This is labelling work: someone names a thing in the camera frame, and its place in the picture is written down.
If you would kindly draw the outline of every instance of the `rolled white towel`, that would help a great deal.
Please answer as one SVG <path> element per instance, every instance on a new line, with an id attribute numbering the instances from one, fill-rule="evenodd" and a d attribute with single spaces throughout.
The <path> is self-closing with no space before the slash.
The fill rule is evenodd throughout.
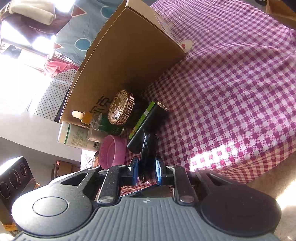
<path id="1" fill-rule="evenodd" d="M 18 13 L 46 25 L 55 19 L 55 4 L 48 0 L 12 0 L 9 13 Z"/>

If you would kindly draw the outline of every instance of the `speaker cone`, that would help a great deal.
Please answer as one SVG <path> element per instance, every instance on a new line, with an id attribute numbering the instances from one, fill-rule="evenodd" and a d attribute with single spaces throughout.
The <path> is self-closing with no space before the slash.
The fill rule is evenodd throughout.
<path id="1" fill-rule="evenodd" d="M 0 183 L 0 193 L 5 199 L 10 198 L 10 190 L 5 182 Z"/>
<path id="2" fill-rule="evenodd" d="M 20 187 L 20 176 L 18 175 L 18 173 L 15 170 L 11 169 L 9 171 L 8 177 L 9 177 L 9 181 L 10 181 L 11 185 L 14 188 Z"/>
<path id="3" fill-rule="evenodd" d="M 27 168 L 23 163 L 20 165 L 20 172 L 23 176 L 27 175 Z"/>

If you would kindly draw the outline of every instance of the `white bottle cap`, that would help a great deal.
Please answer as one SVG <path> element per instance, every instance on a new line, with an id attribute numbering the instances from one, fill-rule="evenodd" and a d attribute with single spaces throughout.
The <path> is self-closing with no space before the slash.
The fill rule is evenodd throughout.
<path id="1" fill-rule="evenodd" d="M 83 113 L 81 113 L 81 112 L 79 112 L 79 111 L 76 111 L 76 110 L 74 110 L 74 111 L 72 112 L 72 116 L 75 117 L 75 118 L 78 118 L 78 119 L 80 119 L 80 120 L 82 120 L 83 115 L 84 115 Z"/>
<path id="2" fill-rule="evenodd" d="M 70 124 L 63 121 L 61 124 L 61 128 L 59 129 L 59 136 L 57 138 L 58 143 L 66 144 L 67 134 L 69 130 L 70 130 Z"/>

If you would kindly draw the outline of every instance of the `barcode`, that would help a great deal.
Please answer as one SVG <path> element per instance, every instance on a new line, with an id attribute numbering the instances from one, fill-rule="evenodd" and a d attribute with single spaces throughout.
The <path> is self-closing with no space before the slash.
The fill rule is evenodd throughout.
<path id="1" fill-rule="evenodd" d="M 95 142 L 94 143 L 94 148 L 98 149 L 98 147 L 99 147 L 99 143 L 98 142 Z"/>

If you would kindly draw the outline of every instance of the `blue circle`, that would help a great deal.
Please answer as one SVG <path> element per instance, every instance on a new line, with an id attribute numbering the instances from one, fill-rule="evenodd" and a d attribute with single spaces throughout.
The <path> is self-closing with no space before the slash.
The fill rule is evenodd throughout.
<path id="1" fill-rule="evenodd" d="M 86 38 L 78 39 L 75 43 L 75 47 L 81 51 L 87 51 L 90 45 L 91 41 Z"/>
<path id="2" fill-rule="evenodd" d="M 104 18 L 110 18 L 114 12 L 115 12 L 114 8 L 111 8 L 108 6 L 101 8 L 101 14 Z"/>

